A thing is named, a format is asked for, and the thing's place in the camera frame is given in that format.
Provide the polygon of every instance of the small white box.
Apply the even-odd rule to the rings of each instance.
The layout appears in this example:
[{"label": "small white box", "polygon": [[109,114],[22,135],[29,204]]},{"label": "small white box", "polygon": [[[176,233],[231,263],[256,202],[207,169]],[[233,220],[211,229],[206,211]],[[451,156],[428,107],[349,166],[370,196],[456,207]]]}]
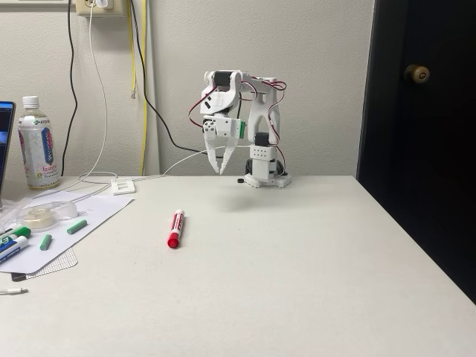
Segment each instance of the small white box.
[{"label": "small white box", "polygon": [[135,192],[134,182],[132,182],[130,177],[113,178],[111,180],[111,188],[114,196]]}]

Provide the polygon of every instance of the bottle label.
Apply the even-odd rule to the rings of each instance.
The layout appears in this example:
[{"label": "bottle label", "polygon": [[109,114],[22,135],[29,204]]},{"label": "bottle label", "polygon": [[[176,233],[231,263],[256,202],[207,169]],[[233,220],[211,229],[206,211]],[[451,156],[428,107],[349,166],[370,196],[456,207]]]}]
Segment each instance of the bottle label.
[{"label": "bottle label", "polygon": [[49,123],[49,119],[45,117],[34,116],[19,121],[25,175],[28,186],[33,189],[47,189],[57,186],[60,182]]},{"label": "bottle label", "polygon": [[45,161],[48,165],[53,164],[53,139],[49,128],[42,130],[43,151],[45,152]]}]

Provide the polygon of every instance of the brass door knob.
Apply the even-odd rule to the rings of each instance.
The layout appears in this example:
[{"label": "brass door knob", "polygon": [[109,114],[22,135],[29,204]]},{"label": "brass door knob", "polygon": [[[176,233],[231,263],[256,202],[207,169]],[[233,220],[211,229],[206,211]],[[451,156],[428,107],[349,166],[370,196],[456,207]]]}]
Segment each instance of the brass door knob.
[{"label": "brass door knob", "polygon": [[430,71],[424,65],[409,65],[405,69],[403,77],[416,84],[427,82],[430,78]]}]

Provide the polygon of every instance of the laptop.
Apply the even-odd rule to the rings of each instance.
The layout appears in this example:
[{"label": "laptop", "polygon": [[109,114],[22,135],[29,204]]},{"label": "laptop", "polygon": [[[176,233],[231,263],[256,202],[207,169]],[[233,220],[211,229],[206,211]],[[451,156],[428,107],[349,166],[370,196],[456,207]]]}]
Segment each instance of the laptop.
[{"label": "laptop", "polygon": [[8,147],[12,134],[13,121],[15,118],[15,103],[0,101],[0,210],[1,210],[1,190],[5,170],[7,169]]}]

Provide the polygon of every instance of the red marker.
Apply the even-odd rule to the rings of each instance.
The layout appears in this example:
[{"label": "red marker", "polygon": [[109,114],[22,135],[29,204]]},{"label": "red marker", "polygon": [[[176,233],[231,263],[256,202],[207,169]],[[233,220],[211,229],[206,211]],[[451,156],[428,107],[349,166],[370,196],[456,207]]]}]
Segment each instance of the red marker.
[{"label": "red marker", "polygon": [[172,227],[170,227],[169,240],[167,244],[171,248],[177,248],[179,245],[179,239],[181,235],[181,228],[184,225],[185,212],[182,210],[176,210],[173,215]]}]

